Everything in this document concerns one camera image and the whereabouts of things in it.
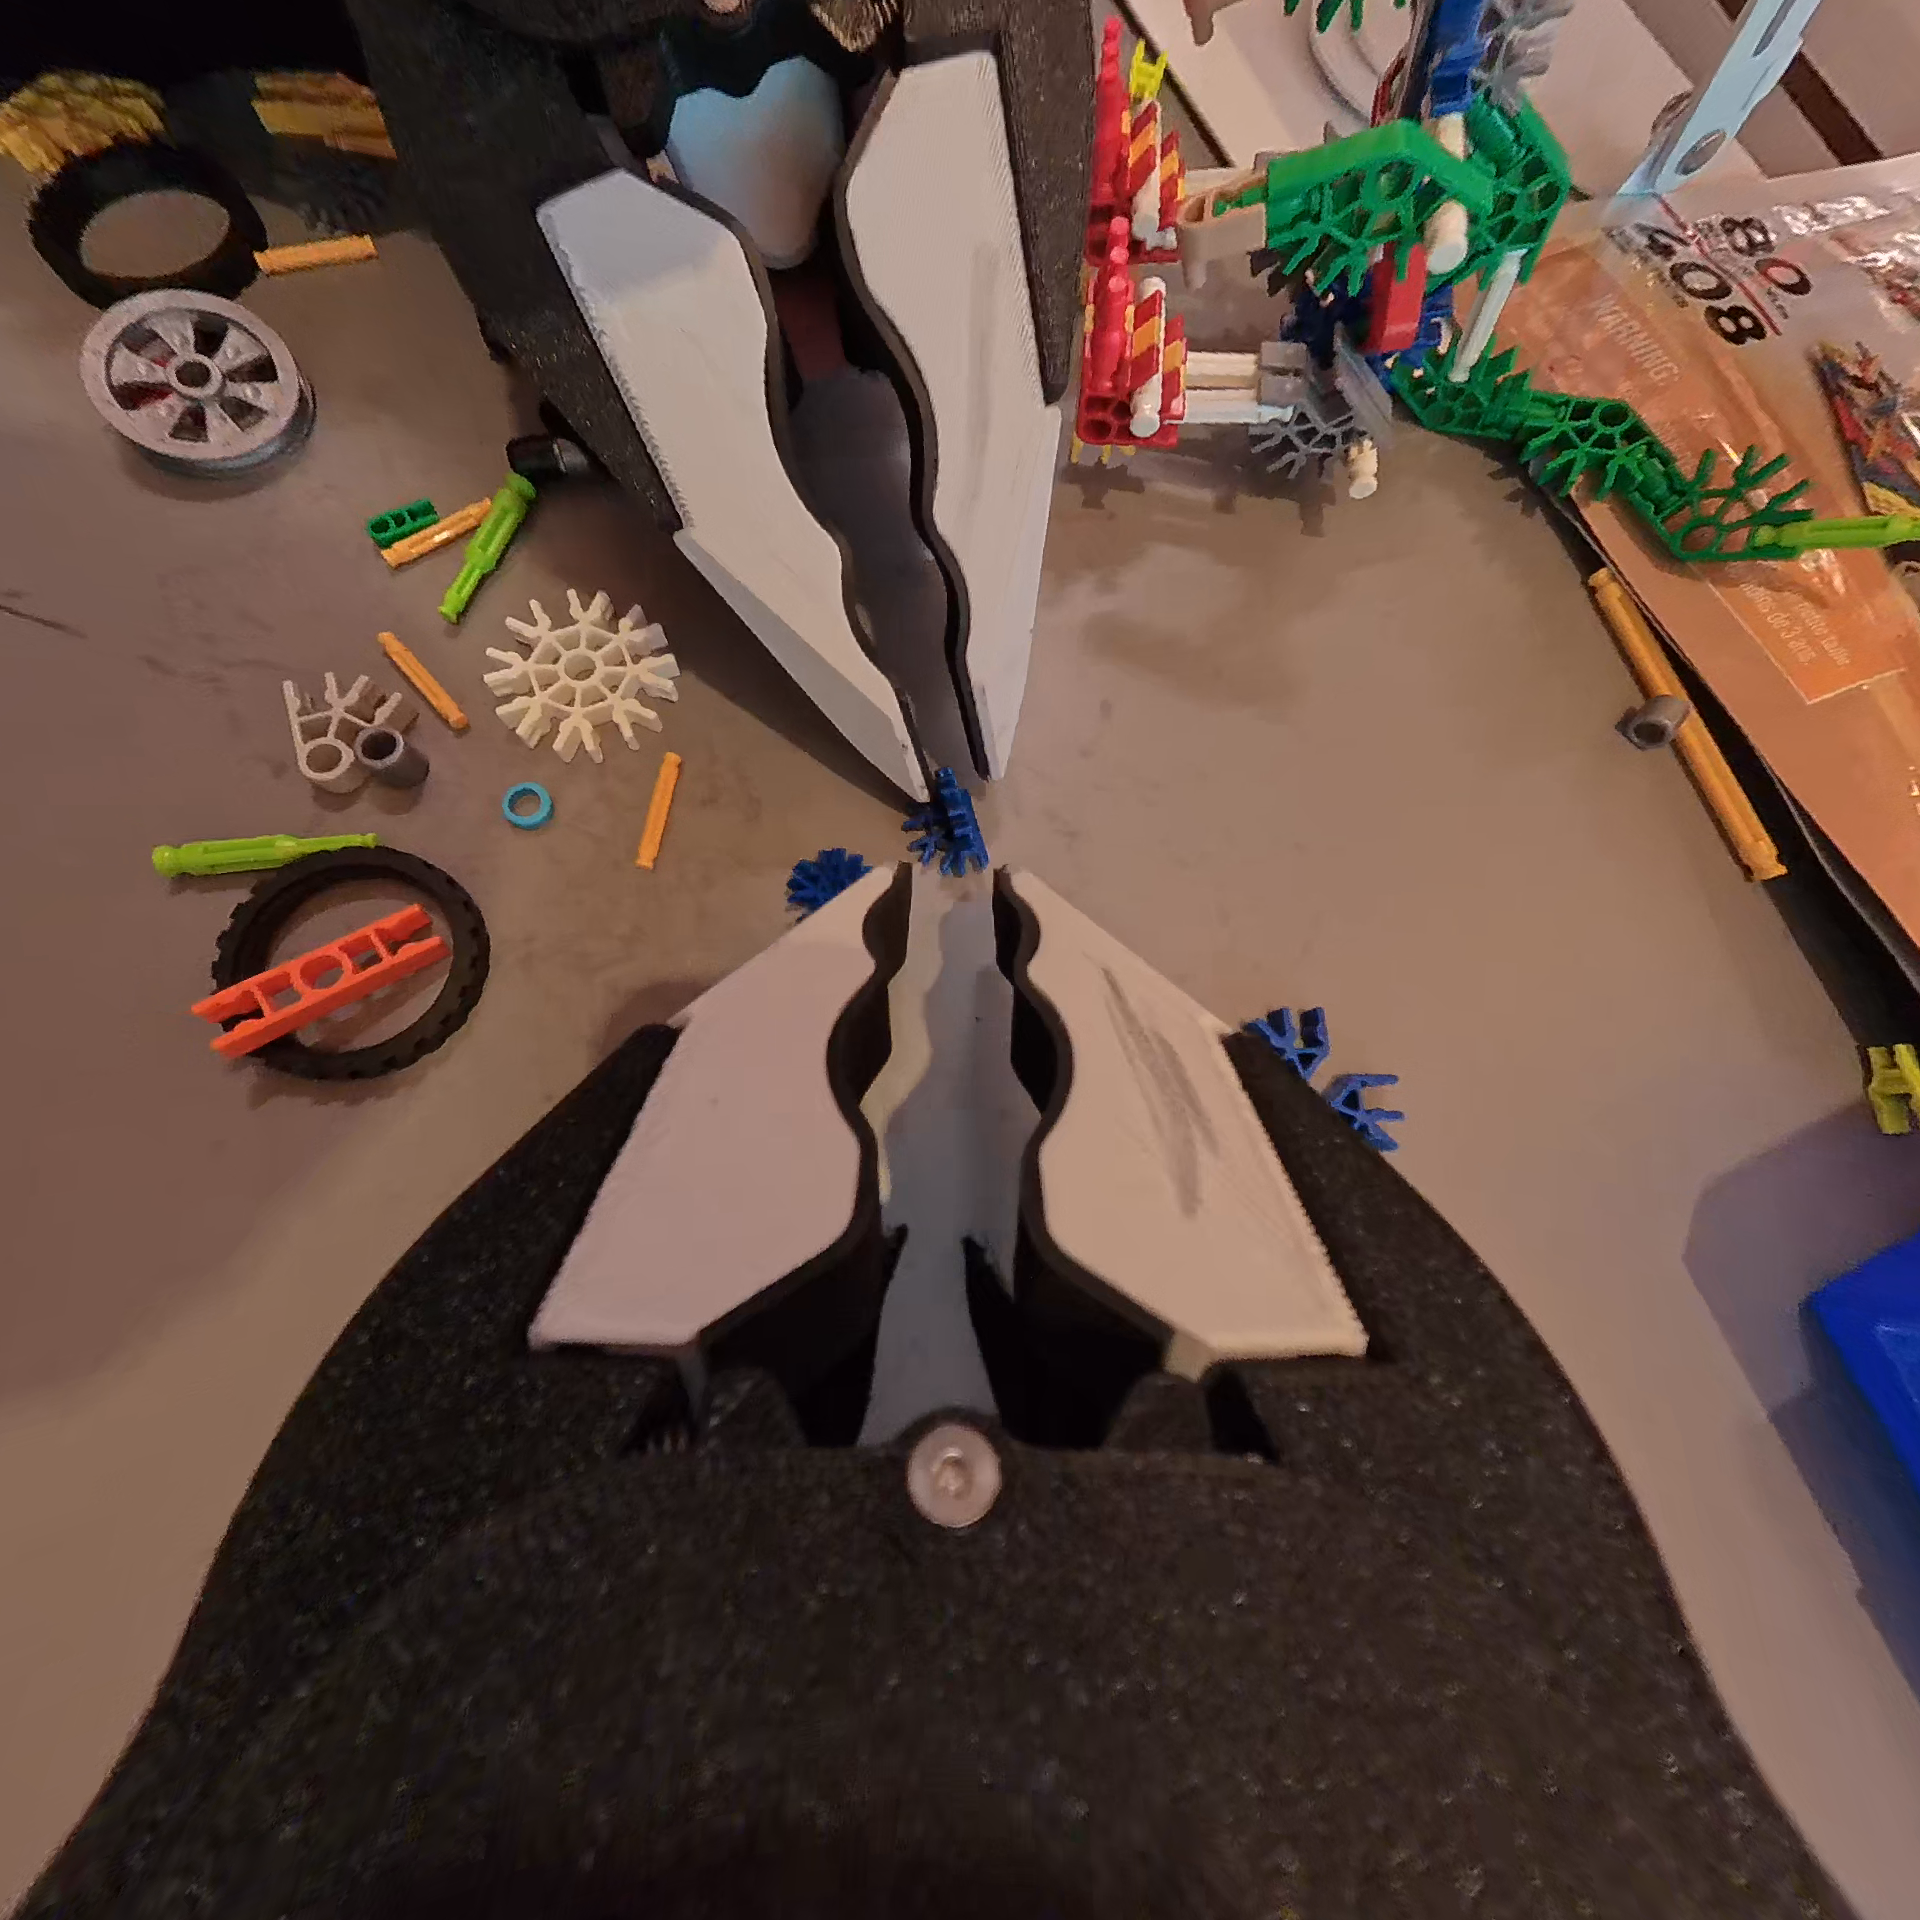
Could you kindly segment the light grey toy connector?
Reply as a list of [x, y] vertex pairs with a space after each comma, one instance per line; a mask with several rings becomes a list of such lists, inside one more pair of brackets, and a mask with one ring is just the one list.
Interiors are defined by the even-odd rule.
[[359, 760], [359, 742], [367, 731], [405, 731], [417, 721], [417, 708], [403, 696], [385, 694], [367, 674], [344, 689], [328, 672], [320, 696], [303, 694], [288, 680], [282, 684], [282, 699], [303, 778], [337, 795], [351, 795], [371, 780], [371, 770]]

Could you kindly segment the bundle of orange toy rods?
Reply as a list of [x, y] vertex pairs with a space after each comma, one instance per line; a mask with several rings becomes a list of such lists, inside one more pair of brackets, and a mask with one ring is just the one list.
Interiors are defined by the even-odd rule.
[[275, 138], [305, 138], [377, 160], [395, 160], [374, 88], [344, 74], [254, 74], [254, 114]]

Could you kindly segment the black toy tyre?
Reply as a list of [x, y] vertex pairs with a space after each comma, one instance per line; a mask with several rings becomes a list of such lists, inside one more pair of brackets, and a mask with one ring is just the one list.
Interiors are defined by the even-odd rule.
[[[91, 270], [83, 259], [83, 235], [94, 219], [110, 207], [163, 190], [181, 190], [217, 207], [227, 219], [222, 244], [154, 276]], [[270, 248], [249, 192], [215, 158], [165, 140], [115, 142], [69, 160], [32, 204], [30, 241], [55, 276], [97, 308], [168, 288], [240, 297], [258, 276], [256, 254]]]
[[242, 900], [210, 968], [217, 994], [234, 996], [242, 983], [265, 976], [272, 948], [297, 913], [358, 883], [382, 883], [409, 891], [427, 923], [448, 932], [448, 971], [440, 994], [401, 1034], [365, 1047], [306, 1047], [291, 1030], [248, 1047], [263, 1065], [313, 1084], [374, 1081], [417, 1065], [472, 1017], [489, 976], [489, 928], [478, 903], [438, 864], [393, 848], [330, 848], [303, 856], [270, 871]]

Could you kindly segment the blue box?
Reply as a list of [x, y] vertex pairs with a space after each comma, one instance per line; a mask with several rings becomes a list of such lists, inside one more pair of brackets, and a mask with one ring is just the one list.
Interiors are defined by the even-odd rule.
[[1809, 1334], [1902, 1486], [1918, 1494], [1918, 1233], [1803, 1302]]

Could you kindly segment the colourful construction toy model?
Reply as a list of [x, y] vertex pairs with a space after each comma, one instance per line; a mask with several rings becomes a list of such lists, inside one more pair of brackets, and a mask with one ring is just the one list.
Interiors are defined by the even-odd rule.
[[1568, 6], [1416, 6], [1362, 130], [1192, 171], [1162, 111], [1167, 59], [1096, 70], [1083, 344], [1072, 458], [1239, 428], [1282, 474], [1343, 463], [1378, 488], [1398, 407], [1517, 456], [1560, 497], [1621, 502], [1681, 562], [1917, 545], [1917, 512], [1822, 519], [1785, 458], [1695, 463], [1621, 398], [1542, 390], [1493, 339], [1571, 194], [1525, 80]]

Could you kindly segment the lime green toy rod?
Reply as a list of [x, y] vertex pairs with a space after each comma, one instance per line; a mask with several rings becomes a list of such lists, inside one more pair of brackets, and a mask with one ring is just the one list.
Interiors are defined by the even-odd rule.
[[458, 627], [465, 620], [483, 583], [503, 562], [536, 502], [537, 486], [518, 471], [491, 494], [487, 515], [477, 524], [465, 548], [463, 570], [440, 601], [440, 616], [446, 625]]
[[379, 848], [377, 835], [342, 832], [299, 836], [270, 832], [254, 836], [201, 839], [181, 847], [155, 847], [151, 851], [151, 864], [154, 871], [168, 880], [222, 878], [234, 874], [267, 874], [286, 870], [303, 858], [367, 848]]

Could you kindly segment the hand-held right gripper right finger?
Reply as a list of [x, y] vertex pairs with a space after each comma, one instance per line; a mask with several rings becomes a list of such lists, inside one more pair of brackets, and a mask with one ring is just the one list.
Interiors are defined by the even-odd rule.
[[1031, 871], [995, 874], [995, 927], [1041, 1110], [1018, 1297], [1056, 1323], [1107, 1313], [1184, 1379], [1365, 1356], [1231, 1030]]

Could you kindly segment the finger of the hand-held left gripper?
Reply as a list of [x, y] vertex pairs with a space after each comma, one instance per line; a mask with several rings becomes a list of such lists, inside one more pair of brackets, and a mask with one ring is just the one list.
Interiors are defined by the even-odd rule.
[[785, 458], [778, 311], [746, 231], [627, 170], [536, 218], [679, 515], [679, 552], [840, 735], [927, 800], [927, 754], [861, 628], [848, 548]]
[[946, 568], [952, 672], [977, 769], [1014, 758], [1064, 411], [1046, 400], [999, 63], [967, 51], [885, 80], [838, 190], [855, 288], [921, 428], [921, 521]]

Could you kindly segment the grey toy wheel hub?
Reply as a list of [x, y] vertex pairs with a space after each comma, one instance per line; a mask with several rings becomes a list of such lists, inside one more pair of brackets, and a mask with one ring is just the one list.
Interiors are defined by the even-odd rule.
[[80, 347], [80, 379], [122, 442], [194, 479], [235, 479], [299, 451], [318, 414], [275, 328], [184, 288], [106, 308]]

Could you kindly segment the pile of yellow toy pieces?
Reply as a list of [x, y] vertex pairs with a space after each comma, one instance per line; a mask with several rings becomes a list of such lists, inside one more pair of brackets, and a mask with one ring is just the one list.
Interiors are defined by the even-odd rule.
[[37, 184], [72, 160], [165, 134], [155, 88], [86, 71], [49, 71], [2, 102], [2, 156]]

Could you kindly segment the clear bag with orange booklet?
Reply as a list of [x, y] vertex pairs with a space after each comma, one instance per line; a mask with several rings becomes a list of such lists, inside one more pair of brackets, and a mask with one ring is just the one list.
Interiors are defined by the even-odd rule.
[[[1627, 6], [1575, 6], [1531, 96], [1592, 204], [1501, 344], [1543, 390], [1627, 400], [1687, 468], [1759, 448], [1809, 480], [1816, 516], [1917, 512], [1917, 158], [1767, 180], [1735, 154], [1613, 214], [1681, 86]], [[1914, 962], [1917, 545], [1691, 568], [1618, 499], [1581, 508]]]

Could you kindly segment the long yellow toy rod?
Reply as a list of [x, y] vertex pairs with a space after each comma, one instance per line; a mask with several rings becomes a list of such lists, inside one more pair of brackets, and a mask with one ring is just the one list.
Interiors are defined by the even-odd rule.
[[[1599, 568], [1589, 577], [1589, 593], [1638, 684], [1640, 705], [1655, 694], [1687, 698], [1667, 650], [1618, 577], [1608, 568]], [[1710, 816], [1715, 816], [1717, 830], [1745, 870], [1745, 875], [1753, 883], [1783, 878], [1785, 864], [1782, 852], [1696, 708], [1691, 724], [1669, 752], [1685, 766], [1696, 795]]]

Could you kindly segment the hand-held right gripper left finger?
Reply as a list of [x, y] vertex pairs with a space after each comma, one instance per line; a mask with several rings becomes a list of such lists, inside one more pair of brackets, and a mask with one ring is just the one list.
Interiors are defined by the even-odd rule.
[[838, 1358], [883, 1290], [863, 1100], [895, 1040], [907, 866], [871, 871], [677, 1020], [530, 1347]]

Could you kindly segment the pale cardboard sheet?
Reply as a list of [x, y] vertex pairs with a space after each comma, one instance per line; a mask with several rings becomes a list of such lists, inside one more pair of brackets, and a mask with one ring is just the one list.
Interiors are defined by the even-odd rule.
[[1238, 2], [1198, 41], [1184, 2], [1120, 2], [1120, 12], [1169, 58], [1169, 74], [1222, 158], [1250, 164], [1322, 142], [1341, 116], [1311, 55], [1313, 17], [1282, 2]]

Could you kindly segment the white snowflake toy connector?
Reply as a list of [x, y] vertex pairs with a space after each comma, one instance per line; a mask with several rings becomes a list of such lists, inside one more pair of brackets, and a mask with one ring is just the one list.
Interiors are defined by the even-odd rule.
[[666, 631], [641, 606], [617, 616], [607, 593], [586, 603], [568, 590], [565, 617], [533, 601], [530, 616], [510, 617], [509, 628], [518, 647], [487, 650], [497, 664], [485, 674], [497, 719], [530, 748], [552, 744], [563, 761], [579, 752], [601, 761], [603, 729], [639, 750], [639, 731], [662, 731], [659, 707], [681, 696], [681, 666]]

